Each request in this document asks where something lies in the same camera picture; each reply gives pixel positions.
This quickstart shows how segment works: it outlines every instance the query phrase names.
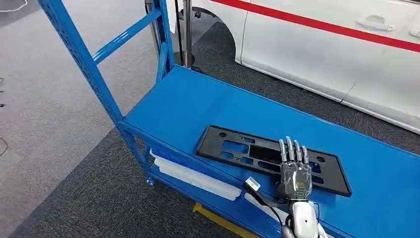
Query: white car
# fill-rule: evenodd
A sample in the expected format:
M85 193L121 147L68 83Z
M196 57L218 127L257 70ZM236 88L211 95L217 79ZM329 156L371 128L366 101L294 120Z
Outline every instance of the white car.
M419 1L243 1L420 44ZM174 32L174 1L167 1L167 5ZM322 31L211 0L192 0L192 6L211 12L229 28L237 63L420 134L419 52Z

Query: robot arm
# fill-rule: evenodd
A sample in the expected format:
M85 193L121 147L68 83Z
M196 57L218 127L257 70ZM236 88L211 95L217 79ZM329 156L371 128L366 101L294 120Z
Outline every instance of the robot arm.
M285 199L285 202L276 203L263 197L258 192L260 185L251 177L245 181L244 188L263 206L288 206L289 216L285 224L280 221L283 238L327 238L316 218L314 207L308 202L312 191L308 150L305 146L301 147L297 140L292 143L289 136L286 137L286 144L283 140L279 140L279 144L281 174L276 188L279 198Z

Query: red stripe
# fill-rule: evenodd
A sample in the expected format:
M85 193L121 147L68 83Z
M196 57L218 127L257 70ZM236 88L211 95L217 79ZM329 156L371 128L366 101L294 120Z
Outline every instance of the red stripe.
M387 46L393 46L397 48L401 48L404 50L414 51L420 53L420 45L416 43L411 43L407 41L401 41L394 38L389 38L385 36L379 36L372 33L359 31L343 26L338 26L330 23L326 23L323 21L318 21L314 19L310 19L303 16L294 15L291 13L275 10L269 7L260 6L256 4L252 4L249 2L244 2L241 0L212 0L214 2L218 2L227 6L232 6L235 8L240 8L246 11L255 12L264 16L269 16L273 18L277 18L284 21L293 22L299 25L309 26L312 28L316 28L323 31L333 32L344 36L350 36L353 38L375 42Z

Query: car door handle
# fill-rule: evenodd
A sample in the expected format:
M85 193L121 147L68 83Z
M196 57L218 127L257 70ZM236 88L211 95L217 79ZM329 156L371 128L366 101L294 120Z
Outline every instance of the car door handle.
M381 31L393 31L395 27L385 23L385 18L377 15L370 15L363 19L358 19L356 22L362 26L372 27Z

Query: dark gray carpet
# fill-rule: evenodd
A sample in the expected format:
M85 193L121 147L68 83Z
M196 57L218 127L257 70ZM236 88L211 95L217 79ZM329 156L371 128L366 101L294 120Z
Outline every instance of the dark gray carpet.
M420 154L420 136L234 62L233 39L215 24L195 45L204 73ZM236 237L192 213L194 202L149 187L112 130L11 237Z

